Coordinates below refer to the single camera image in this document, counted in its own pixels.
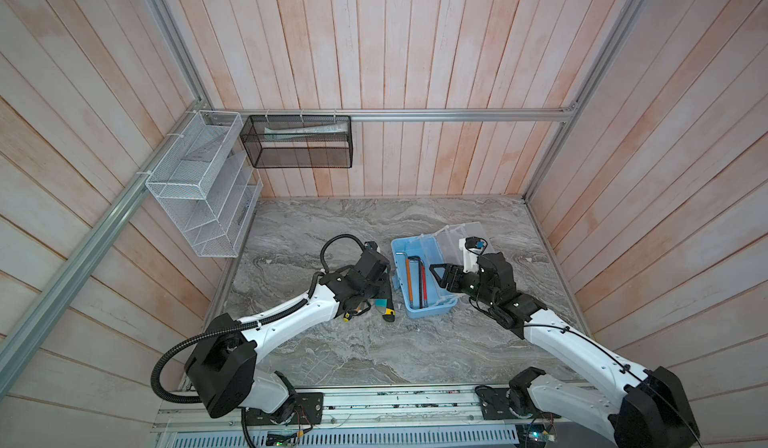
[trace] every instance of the wooden plank wall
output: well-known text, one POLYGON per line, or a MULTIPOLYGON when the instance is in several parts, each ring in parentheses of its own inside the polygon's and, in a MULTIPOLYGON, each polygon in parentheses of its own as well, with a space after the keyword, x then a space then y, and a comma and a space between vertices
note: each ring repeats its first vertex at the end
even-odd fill
MULTIPOLYGON (((214 107, 560 107, 626 0, 166 0, 214 107)), ((556 124, 354 124, 264 196, 523 193, 556 124)))
POLYGON ((768 426, 768 0, 650 0, 532 200, 602 344, 768 426))
MULTIPOLYGON (((144 0, 0 0, 0 30, 1 339, 194 96, 144 0)), ((152 366, 220 274, 146 201, 0 401, 0 446, 142 446, 152 366)))

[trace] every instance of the white wire mesh basket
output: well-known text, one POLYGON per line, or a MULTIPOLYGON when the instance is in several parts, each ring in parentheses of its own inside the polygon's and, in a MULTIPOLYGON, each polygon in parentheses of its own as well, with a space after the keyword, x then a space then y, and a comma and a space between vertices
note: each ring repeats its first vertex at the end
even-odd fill
POLYGON ((243 128, 239 113, 198 111, 147 179, 158 199, 203 200, 243 128))
POLYGON ((264 185, 249 185, 254 168, 241 151, 225 159, 204 200, 158 198, 198 256, 235 257, 239 236, 264 185))
POLYGON ((148 178, 197 256, 238 255, 264 186, 248 184, 254 168, 245 151, 228 156, 242 126, 238 113, 198 112, 148 178))

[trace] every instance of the ventilated metal panel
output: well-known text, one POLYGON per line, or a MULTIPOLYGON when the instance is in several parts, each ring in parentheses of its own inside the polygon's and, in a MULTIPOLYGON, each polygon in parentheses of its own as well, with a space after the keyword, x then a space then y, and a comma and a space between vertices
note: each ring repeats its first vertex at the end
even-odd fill
MULTIPOLYGON (((266 446, 267 430, 250 432, 256 446, 266 446)), ((430 426, 398 428, 332 428, 313 430, 299 438, 296 446, 419 446, 449 448, 451 446, 509 446, 518 444, 514 425, 430 426)), ((177 434, 161 448, 204 448, 208 446, 246 446, 242 432, 208 432, 177 434)))

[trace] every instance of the gray marble surface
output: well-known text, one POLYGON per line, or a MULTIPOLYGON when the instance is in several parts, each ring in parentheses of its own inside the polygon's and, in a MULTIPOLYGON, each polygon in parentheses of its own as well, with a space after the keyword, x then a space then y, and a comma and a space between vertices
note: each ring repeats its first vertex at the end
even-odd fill
MULTIPOLYGON (((511 197, 259 201, 225 311, 243 317, 306 290, 321 266, 322 245, 339 233, 378 242, 391 260, 395 238, 472 221, 482 223, 494 250, 512 264, 519 290, 576 323, 524 205, 511 197)), ((326 259, 334 269, 359 254, 354 242, 339 241, 326 259)), ((448 314, 410 319, 402 293, 393 294, 395 323, 374 309, 349 323, 336 318, 285 342, 261 367, 282 371, 297 386, 505 383, 528 366, 562 380, 579 378, 475 311, 466 296, 448 314)))

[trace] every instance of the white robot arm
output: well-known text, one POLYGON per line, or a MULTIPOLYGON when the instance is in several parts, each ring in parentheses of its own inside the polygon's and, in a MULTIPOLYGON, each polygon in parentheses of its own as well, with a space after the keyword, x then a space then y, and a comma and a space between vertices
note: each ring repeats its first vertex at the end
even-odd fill
MULTIPOLYGON (((438 285, 466 293, 477 309, 518 337, 547 350, 581 374, 596 390, 562 383, 534 367, 510 382, 509 409, 520 417, 550 412, 564 416, 620 448, 688 448, 698 427, 677 376, 665 368, 654 371, 630 362, 589 339, 554 311, 516 289, 512 266, 502 253, 484 254, 485 240, 460 241, 463 266, 432 265, 438 285), (479 304, 488 306, 481 309, 479 304)), ((211 417, 237 407, 257 408, 275 423, 293 413, 293 387, 280 373, 267 373, 257 363, 274 348, 305 329, 343 316, 345 320, 370 309, 370 299, 386 299, 385 321, 393 321, 389 261, 374 242, 363 244, 348 234, 322 248, 323 271, 314 274, 310 289, 263 313, 232 320, 223 314, 206 333, 177 345, 158 361, 150 385, 164 400, 204 403, 211 417), (362 250, 354 266, 331 272, 324 260, 328 246, 350 238, 362 250), (197 344, 185 364, 198 396, 170 394, 160 386, 162 367, 181 350, 197 344)))
POLYGON ((596 390, 562 383, 530 367, 510 382, 510 410, 518 416, 556 413, 595 431, 620 448, 688 448, 698 427, 680 380, 654 371, 591 340, 554 311, 516 289, 512 266, 501 253, 484 254, 487 242, 459 242, 463 266, 435 265, 438 284, 488 305, 482 311, 505 329, 550 354, 589 381, 596 390), (442 276, 436 270, 442 268, 442 276))

